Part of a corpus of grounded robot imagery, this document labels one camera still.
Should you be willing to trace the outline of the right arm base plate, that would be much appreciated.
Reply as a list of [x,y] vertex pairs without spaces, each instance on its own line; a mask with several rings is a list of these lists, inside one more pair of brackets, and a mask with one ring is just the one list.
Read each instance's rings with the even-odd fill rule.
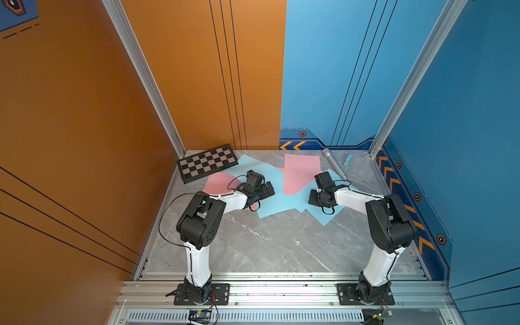
[[395,299],[390,289],[391,283],[387,283],[381,288],[376,288],[370,295],[367,293],[362,297],[358,290],[358,285],[354,283],[339,283],[336,285],[339,303],[341,306],[394,306]]

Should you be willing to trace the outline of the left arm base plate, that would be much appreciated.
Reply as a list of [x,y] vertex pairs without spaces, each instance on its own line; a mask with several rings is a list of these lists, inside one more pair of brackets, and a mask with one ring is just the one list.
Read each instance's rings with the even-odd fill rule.
[[230,285],[227,283],[212,284],[206,297],[197,290],[190,290],[186,284],[180,284],[173,291],[175,306],[226,306],[230,298]]

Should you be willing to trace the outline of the green circuit board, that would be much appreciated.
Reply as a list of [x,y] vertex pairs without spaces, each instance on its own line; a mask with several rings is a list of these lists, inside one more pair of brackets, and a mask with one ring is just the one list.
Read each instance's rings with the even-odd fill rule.
[[210,309],[205,310],[190,310],[188,312],[188,324],[201,324],[208,325],[212,321],[212,311]]
[[389,311],[363,310],[364,320],[361,325],[383,325],[387,318],[394,316],[394,313]]

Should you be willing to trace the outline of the aluminium rail frame front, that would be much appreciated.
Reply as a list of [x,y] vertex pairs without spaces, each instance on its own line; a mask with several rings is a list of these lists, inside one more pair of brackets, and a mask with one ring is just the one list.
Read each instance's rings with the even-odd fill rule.
[[210,324],[361,324],[363,310],[389,311],[384,324],[462,324],[443,283],[422,276],[396,276],[395,305],[340,305],[336,285],[354,283],[350,274],[216,274],[213,284],[230,285],[227,305],[173,304],[179,274],[157,274],[126,282],[110,324],[188,324],[190,310],[210,309]]

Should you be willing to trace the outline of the right green circuit board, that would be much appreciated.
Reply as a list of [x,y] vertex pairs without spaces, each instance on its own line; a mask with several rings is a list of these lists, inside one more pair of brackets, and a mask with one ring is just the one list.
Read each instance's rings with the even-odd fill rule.
[[383,325],[387,318],[394,316],[394,313],[389,311],[363,310],[364,320],[361,325]]

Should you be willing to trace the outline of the left aluminium corner post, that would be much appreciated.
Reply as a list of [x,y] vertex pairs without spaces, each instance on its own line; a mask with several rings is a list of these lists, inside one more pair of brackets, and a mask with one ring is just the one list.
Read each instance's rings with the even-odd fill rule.
[[144,52],[139,44],[131,23],[126,15],[121,1],[102,0],[102,3],[116,28],[116,32],[122,41],[124,48],[131,59],[138,77],[172,143],[178,157],[184,157],[186,149],[180,134],[173,122],[162,93],[146,60]]

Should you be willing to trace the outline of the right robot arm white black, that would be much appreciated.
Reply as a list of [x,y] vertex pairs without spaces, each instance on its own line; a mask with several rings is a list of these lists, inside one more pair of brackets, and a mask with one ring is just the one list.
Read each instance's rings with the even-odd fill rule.
[[380,196],[338,185],[328,172],[314,176],[317,189],[309,204],[322,209],[345,207],[367,216],[374,247],[356,288],[347,296],[365,305],[383,301],[391,293],[390,274],[401,254],[417,236],[417,228],[396,194]]

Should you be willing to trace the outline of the black white checkerboard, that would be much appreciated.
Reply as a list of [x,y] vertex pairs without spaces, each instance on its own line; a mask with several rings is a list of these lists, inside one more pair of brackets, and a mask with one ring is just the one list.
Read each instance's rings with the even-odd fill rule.
[[202,151],[177,161],[184,184],[236,165],[238,165],[238,159],[229,144]]

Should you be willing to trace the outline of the light blue paper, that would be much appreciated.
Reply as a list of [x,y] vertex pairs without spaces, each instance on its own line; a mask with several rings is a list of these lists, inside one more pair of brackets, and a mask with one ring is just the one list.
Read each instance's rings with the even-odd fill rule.
[[267,162],[258,161],[246,154],[238,159],[238,165],[225,169],[223,172],[236,177],[245,175],[250,170],[264,176],[265,182],[270,182],[273,185],[276,194],[283,193],[283,172]]
[[328,169],[314,177],[315,182],[309,184],[305,211],[309,212],[322,226],[331,222],[344,208],[337,203],[336,190],[355,190],[350,181],[342,180],[332,169]]
[[300,213],[304,212],[308,208],[308,200],[310,196],[310,190],[314,189],[311,183],[308,183],[304,188],[294,195],[288,195],[283,193],[283,179],[277,181],[271,181],[275,195],[262,200],[260,202],[260,208],[257,211],[257,215],[260,219],[296,209]]

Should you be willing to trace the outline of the right aluminium corner post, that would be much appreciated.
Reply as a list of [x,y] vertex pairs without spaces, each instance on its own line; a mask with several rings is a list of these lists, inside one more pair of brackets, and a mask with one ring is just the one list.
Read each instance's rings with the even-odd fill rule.
[[385,140],[406,108],[466,4],[467,0],[449,0],[446,2],[368,150],[371,158],[375,158],[382,149]]

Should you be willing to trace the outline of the silver microphone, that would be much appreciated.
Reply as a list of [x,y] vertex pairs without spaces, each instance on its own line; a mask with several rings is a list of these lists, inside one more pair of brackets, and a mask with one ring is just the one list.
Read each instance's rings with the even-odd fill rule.
[[334,171],[338,174],[338,176],[339,176],[342,180],[347,181],[347,180],[348,180],[348,177],[347,177],[346,173],[344,172],[342,166],[338,163],[338,161],[337,161],[336,158],[334,157],[333,153],[332,153],[328,148],[325,148],[325,149],[322,151],[322,154],[323,154],[324,157],[329,161],[329,163],[330,163],[331,166],[333,167]]

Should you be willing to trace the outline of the left green circuit board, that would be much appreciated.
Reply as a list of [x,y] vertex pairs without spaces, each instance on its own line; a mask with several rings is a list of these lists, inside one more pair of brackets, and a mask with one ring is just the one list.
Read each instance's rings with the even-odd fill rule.
[[188,324],[201,324],[208,325],[212,321],[212,311],[210,309],[205,310],[190,310],[188,312]]

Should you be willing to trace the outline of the aluminium corner post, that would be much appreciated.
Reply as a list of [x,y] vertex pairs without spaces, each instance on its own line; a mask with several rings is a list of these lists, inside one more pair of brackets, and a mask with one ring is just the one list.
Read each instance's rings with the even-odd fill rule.
[[446,2],[368,150],[371,158],[375,158],[382,149],[385,140],[406,108],[466,4],[467,0],[449,0]]
[[144,52],[139,44],[131,23],[126,15],[121,1],[102,0],[102,3],[116,28],[116,32],[122,41],[124,48],[131,59],[138,77],[172,143],[178,157],[184,157],[186,149],[180,134],[173,122],[162,93],[146,60]]

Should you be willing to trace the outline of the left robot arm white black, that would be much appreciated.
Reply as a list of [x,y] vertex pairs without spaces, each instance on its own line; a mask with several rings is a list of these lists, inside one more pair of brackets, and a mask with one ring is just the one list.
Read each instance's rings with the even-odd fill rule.
[[177,222],[176,230],[187,253],[184,283],[175,292],[196,304],[213,299],[209,246],[214,241],[226,213],[260,207],[262,200],[275,195],[273,185],[253,170],[246,181],[224,194],[197,192]]

